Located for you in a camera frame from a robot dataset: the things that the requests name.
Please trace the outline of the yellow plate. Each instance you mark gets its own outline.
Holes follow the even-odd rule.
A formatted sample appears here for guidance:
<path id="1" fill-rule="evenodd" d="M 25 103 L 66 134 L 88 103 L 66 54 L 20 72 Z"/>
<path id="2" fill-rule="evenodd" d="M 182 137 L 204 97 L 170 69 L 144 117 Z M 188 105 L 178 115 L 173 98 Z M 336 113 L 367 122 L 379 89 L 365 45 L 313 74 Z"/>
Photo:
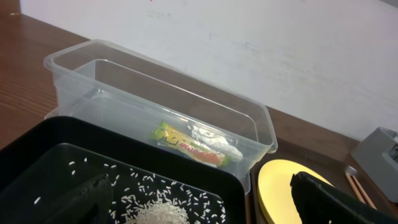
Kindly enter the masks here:
<path id="1" fill-rule="evenodd" d="M 308 167 L 285 159 L 271 160 L 261 167 L 257 179 L 257 196 L 268 223 L 299 224 L 302 222 L 294 205 L 290 187 L 292 176 L 301 171 L 328 182 Z"/>

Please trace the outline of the green snack wrapper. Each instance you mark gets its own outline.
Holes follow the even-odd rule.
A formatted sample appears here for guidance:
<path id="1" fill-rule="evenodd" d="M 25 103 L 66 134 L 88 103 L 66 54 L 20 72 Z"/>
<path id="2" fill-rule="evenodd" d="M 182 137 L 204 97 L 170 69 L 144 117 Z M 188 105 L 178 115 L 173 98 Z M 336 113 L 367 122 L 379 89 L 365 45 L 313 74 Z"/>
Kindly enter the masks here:
<path id="1" fill-rule="evenodd" d="M 225 166 L 230 162 L 226 154 L 211 149 L 205 144 L 180 132 L 165 121 L 161 122 L 150 134 L 158 145 L 182 152 L 189 158 L 212 167 Z"/>

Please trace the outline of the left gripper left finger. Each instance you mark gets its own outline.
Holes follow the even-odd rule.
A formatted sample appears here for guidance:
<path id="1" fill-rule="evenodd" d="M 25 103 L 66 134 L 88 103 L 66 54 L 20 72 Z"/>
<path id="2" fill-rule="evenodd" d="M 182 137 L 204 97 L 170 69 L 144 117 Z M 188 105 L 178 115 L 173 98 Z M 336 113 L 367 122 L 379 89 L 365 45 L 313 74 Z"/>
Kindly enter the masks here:
<path id="1" fill-rule="evenodd" d="M 108 223 L 113 200 L 110 179 L 97 175 L 69 190 L 50 203 L 41 223 L 100 224 Z"/>

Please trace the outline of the pile of rice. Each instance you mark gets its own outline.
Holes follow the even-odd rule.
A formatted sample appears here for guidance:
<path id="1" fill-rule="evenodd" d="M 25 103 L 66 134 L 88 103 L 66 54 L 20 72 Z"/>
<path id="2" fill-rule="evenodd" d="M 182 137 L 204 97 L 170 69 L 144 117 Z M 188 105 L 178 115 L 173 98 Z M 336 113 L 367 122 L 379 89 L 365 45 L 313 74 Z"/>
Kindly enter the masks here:
<path id="1" fill-rule="evenodd" d="M 224 200 L 209 192 L 97 154 L 48 154 L 28 170 L 39 221 L 55 199 L 105 174 L 113 200 L 108 223 L 227 223 Z"/>

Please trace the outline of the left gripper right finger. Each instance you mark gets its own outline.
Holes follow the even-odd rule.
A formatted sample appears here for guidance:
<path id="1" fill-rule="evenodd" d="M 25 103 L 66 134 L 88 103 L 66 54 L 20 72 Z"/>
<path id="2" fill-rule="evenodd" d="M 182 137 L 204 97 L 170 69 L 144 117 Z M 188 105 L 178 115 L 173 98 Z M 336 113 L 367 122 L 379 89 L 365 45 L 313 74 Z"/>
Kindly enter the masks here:
<path id="1" fill-rule="evenodd" d="M 304 224 L 397 224 L 397 220 L 307 172 L 293 174 L 290 187 L 295 208 Z"/>

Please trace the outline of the wooden chopstick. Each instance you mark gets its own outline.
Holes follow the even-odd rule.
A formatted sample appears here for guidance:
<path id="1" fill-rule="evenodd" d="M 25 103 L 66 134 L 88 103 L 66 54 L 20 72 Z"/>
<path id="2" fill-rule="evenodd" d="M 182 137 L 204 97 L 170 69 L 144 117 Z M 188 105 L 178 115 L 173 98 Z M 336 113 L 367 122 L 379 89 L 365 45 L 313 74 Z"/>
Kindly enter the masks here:
<path id="1" fill-rule="evenodd" d="M 358 198 L 358 200 L 362 203 L 365 203 L 361 193 L 359 192 L 357 186 L 355 185 L 354 181 L 353 181 L 353 177 L 349 174 L 349 173 L 345 173 L 345 177 L 347 179 L 347 181 L 349 182 L 351 188 L 353 189 L 354 194 L 356 195 L 356 197 Z"/>
<path id="2" fill-rule="evenodd" d="M 358 186 L 358 189 L 361 191 L 364 199 L 367 201 L 367 204 L 369 206 L 371 206 L 373 209 L 377 210 L 375 204 L 373 203 L 373 201 L 369 198 L 368 194 L 366 193 L 366 191 L 363 189 L 362 185 L 359 183 L 359 181 L 357 180 L 357 178 L 353 175 L 352 178 L 354 179 L 356 185 Z"/>

